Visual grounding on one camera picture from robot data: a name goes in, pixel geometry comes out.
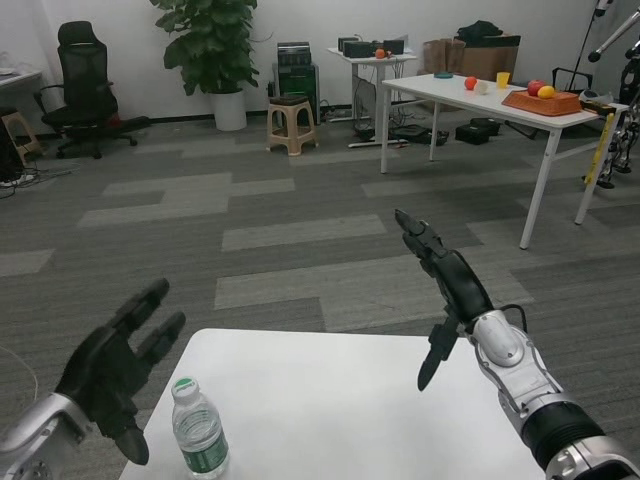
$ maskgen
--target robotic arm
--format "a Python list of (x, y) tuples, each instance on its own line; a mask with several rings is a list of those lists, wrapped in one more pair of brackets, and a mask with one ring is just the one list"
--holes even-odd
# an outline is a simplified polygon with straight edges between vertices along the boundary
[(173, 314), (136, 352), (128, 340), (168, 291), (167, 280), (156, 281), (82, 342), (67, 363), (55, 393), (32, 405), (0, 438), (0, 478), (62, 478), (65, 460), (92, 431), (93, 423), (129, 460), (147, 463), (149, 450), (136, 425), (138, 409), (132, 397), (175, 343), (185, 316), (182, 312)]
[(447, 250), (427, 223), (400, 210), (396, 221), (405, 244), (435, 278), (447, 303), (446, 322), (436, 325), (429, 337), (431, 349), (418, 388), (424, 390), (440, 362), (447, 360), (462, 327), (480, 369), (498, 388), (502, 409), (547, 480), (640, 479), (624, 448), (563, 392), (527, 334), (493, 307), (462, 255)]

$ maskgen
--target bottle cap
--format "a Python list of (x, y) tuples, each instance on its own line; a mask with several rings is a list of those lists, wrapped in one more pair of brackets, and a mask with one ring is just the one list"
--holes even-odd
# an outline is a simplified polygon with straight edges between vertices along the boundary
[(171, 394), (176, 403), (188, 405), (194, 402), (200, 394), (200, 386), (195, 379), (184, 377), (173, 385)]

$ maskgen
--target cable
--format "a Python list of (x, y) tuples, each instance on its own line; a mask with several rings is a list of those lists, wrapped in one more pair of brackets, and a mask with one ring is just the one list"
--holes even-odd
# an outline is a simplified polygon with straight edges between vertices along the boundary
[(522, 319), (522, 330), (524, 333), (529, 333), (529, 326), (527, 325), (527, 314), (524, 312), (524, 308), (520, 305), (516, 305), (515, 303), (510, 303), (509, 305), (505, 305), (500, 308), (501, 311), (506, 312), (507, 310), (518, 310), (520, 312), (520, 318)]
[(3, 347), (2, 345), (0, 345), (0, 350), (4, 350), (5, 352), (7, 352), (13, 358), (18, 360), (18, 362), (20, 362), (29, 371), (29, 373), (33, 377), (33, 383), (34, 383), (33, 402), (35, 402), (38, 399), (38, 377), (36, 376), (36, 372), (34, 372), (33, 368), (31, 368), (29, 364), (25, 362), (22, 358), (20, 358), (20, 356), (17, 353), (15, 353), (13, 350), (9, 350), (7, 347)]

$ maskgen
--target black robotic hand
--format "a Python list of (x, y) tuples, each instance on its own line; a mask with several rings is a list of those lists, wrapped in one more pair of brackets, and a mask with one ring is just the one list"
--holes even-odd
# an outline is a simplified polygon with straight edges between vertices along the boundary
[(182, 312), (173, 314), (136, 352), (128, 340), (168, 291), (166, 279), (154, 282), (125, 303), (105, 326), (94, 330), (71, 356), (55, 390), (73, 400), (104, 436), (115, 440), (120, 451), (139, 465), (149, 460), (149, 449), (136, 425), (138, 409), (132, 396), (147, 383), (153, 366), (175, 343), (185, 316)]

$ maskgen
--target wooden stool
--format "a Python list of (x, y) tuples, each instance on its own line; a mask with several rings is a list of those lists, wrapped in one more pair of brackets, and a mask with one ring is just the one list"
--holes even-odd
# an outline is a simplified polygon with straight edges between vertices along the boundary
[[(20, 155), (20, 159), (22, 160), (22, 165), (26, 167), (27, 160), (25, 156), (28, 153), (42, 154), (42, 145), (40, 145), (40, 142), (38, 141), (35, 134), (33, 133), (33, 130), (31, 130), (31, 127), (29, 126), (27, 121), (20, 114), (20, 112), (18, 112), (17, 109), (13, 107), (0, 107), (0, 116), (2, 117), (2, 123), (4, 123), (4, 127), (7, 129), (7, 133), (9, 134), (9, 137), (11, 137), (13, 146), (16, 148), (18, 155)], [(16, 137), (15, 135), (11, 134), (11, 130), (9, 127), (9, 125), (11, 125), (12, 123), (19, 123), (20, 125), (22, 125), (22, 128), (24, 128), (25, 133), (29, 137), (28, 143), (25, 143), (22, 145), (18, 145), (16, 143)]]
[[(309, 126), (298, 126), (298, 114), (306, 110), (309, 116)], [(273, 114), (282, 113), (286, 119), (285, 126), (273, 130)], [(267, 150), (271, 151), (273, 145), (285, 145), (290, 157), (297, 157), (302, 153), (302, 144), (313, 142), (317, 147), (318, 136), (316, 125), (313, 121), (311, 104), (307, 97), (279, 97), (269, 101), (269, 120), (267, 121)]]

